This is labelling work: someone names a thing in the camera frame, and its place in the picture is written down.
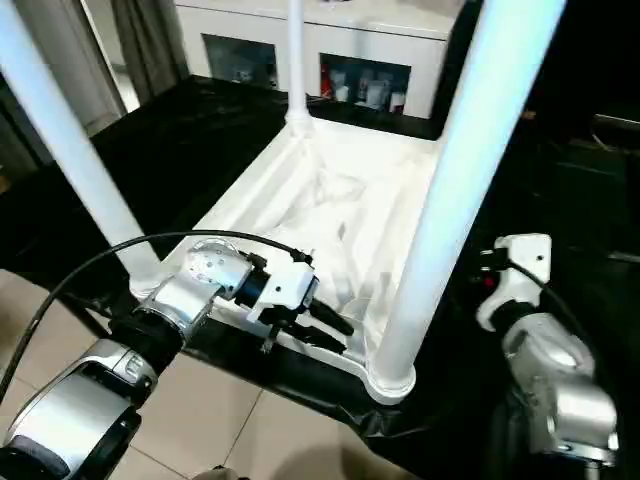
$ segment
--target bottle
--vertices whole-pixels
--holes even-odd
[[[393,74],[388,72],[378,73],[378,80],[382,82],[382,100],[380,103],[385,106],[389,104],[391,96],[391,85],[393,84]]]
[[[269,87],[272,90],[278,89],[278,70],[273,63],[267,64],[267,78],[269,79]]]
[[[336,100],[339,102],[349,101],[349,85],[342,85],[336,90]]]
[[[331,72],[329,73],[329,78],[331,78],[333,91],[337,94],[338,89],[347,82],[347,73],[343,72],[342,70],[331,70]]]
[[[369,89],[369,82],[373,80],[373,70],[365,68],[360,75],[360,82],[358,83],[358,95],[357,99],[362,102],[367,101],[367,90]]]
[[[325,63],[323,63],[320,68],[320,96],[323,98],[333,98],[329,68]]]
[[[367,88],[367,106],[374,110],[382,110],[384,107],[384,82],[371,80]]]
[[[404,110],[404,102],[407,99],[407,95],[404,92],[393,92],[391,94],[391,101],[389,103],[389,111],[391,113],[402,114]]]

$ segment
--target white cabinet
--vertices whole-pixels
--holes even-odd
[[[287,0],[175,2],[192,73],[287,90]],[[375,106],[388,109],[397,91],[404,114],[428,118],[460,4],[305,0],[307,93],[327,95],[337,77],[348,85],[348,101],[367,103],[361,78],[384,79],[386,100]]]

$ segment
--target black table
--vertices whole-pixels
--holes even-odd
[[[429,121],[326,100],[309,104],[320,118],[439,135]],[[189,229],[278,133],[285,111],[281,93],[192,77],[93,142],[145,232]],[[609,373],[622,470],[640,471],[626,455],[640,432],[626,388],[640,372],[640,271],[609,258],[614,251],[640,255],[635,172],[631,158],[557,145],[519,127],[416,362],[417,387],[400,405],[377,405],[356,377],[286,349],[265,357],[260,339],[218,322],[203,327],[187,353],[350,425],[375,452],[416,474],[498,478],[485,469],[492,459],[485,454],[509,376],[498,340],[474,320],[486,295],[475,282],[475,257],[499,235],[549,233],[553,287],[583,321]],[[0,267],[45,288],[107,247],[56,166],[2,195],[0,219],[10,232],[0,236]],[[163,256],[175,244],[155,248]],[[78,278],[64,301],[81,317],[84,308],[111,316],[130,306],[126,283],[118,261],[105,260]]]

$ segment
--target curtain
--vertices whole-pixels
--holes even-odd
[[[0,74],[0,194],[52,161]]]
[[[189,75],[172,0],[111,0],[111,6],[140,104]]]

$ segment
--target cable connector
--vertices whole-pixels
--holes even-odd
[[[509,249],[495,248],[480,252],[480,270],[483,272],[501,272],[509,268]]]
[[[311,266],[311,264],[313,263],[313,257],[301,250],[294,250],[293,252],[289,252],[289,255],[291,255],[291,258],[293,258],[294,262],[304,262],[309,266]]]

